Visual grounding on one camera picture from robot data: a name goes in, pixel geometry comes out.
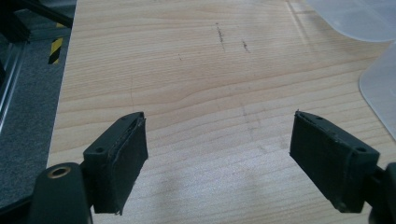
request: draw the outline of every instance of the scratch mark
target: scratch mark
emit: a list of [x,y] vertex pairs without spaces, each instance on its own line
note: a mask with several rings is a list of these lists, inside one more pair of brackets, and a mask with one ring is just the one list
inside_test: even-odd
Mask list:
[[219,39],[220,39],[221,46],[223,47],[223,50],[225,52],[224,42],[223,42],[223,33],[221,32],[221,30],[219,28],[219,23],[218,22],[216,22],[216,26],[218,27],[218,33],[219,33]]
[[245,49],[245,51],[246,51],[247,53],[250,53],[250,50],[248,50],[248,45],[247,45],[247,43],[245,42],[245,40],[242,40],[242,44],[244,44],[244,49]]
[[254,132],[253,132],[254,128],[251,127],[250,122],[248,121],[248,113],[247,113],[247,110],[246,110],[245,106],[242,105],[242,104],[240,104],[240,105],[242,107],[242,115],[244,116],[244,120],[245,120],[245,123],[247,125],[248,135],[250,137],[250,140],[253,142],[254,141],[254,137],[253,137],[254,136]]

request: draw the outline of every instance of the transparent plastic sheet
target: transparent plastic sheet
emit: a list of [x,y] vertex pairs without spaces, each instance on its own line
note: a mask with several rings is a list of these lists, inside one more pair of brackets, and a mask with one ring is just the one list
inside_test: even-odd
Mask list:
[[396,39],[396,0],[306,0],[337,32],[368,42]]
[[396,139],[396,42],[363,72],[365,100]]
[[[368,41],[396,40],[396,0],[306,0],[337,32]],[[363,72],[361,94],[396,140],[396,42]]]

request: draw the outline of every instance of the wooden table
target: wooden table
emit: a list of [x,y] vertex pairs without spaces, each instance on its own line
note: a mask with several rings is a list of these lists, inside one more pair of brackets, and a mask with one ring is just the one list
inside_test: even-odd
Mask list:
[[149,159],[124,215],[95,223],[367,223],[289,156],[320,115],[396,161],[359,76],[388,43],[335,32],[304,0],[78,0],[49,165],[117,118],[147,116]]

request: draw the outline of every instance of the wooden tabletop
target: wooden tabletop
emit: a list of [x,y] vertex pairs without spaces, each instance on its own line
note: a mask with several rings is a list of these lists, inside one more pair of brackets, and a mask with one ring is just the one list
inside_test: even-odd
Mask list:
[[304,0],[78,0],[49,165],[144,111],[149,159],[123,216],[95,223],[367,223],[290,157],[297,109],[396,161],[359,91],[389,45],[335,32]]

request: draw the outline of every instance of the screw hole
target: screw hole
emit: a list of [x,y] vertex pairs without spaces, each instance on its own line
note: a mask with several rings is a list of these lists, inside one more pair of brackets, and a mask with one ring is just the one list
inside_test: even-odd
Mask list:
[[102,152],[105,151],[105,149],[102,148],[102,147],[99,147],[99,148],[97,148],[95,151],[96,151],[97,153],[102,153]]
[[358,150],[359,152],[366,152],[366,148],[364,147],[357,147],[356,150]]
[[70,171],[71,171],[71,169],[68,166],[59,167],[59,168],[56,168],[56,169],[52,170],[51,172],[49,172],[48,177],[51,179],[56,179],[56,178],[59,178],[59,177],[69,174]]

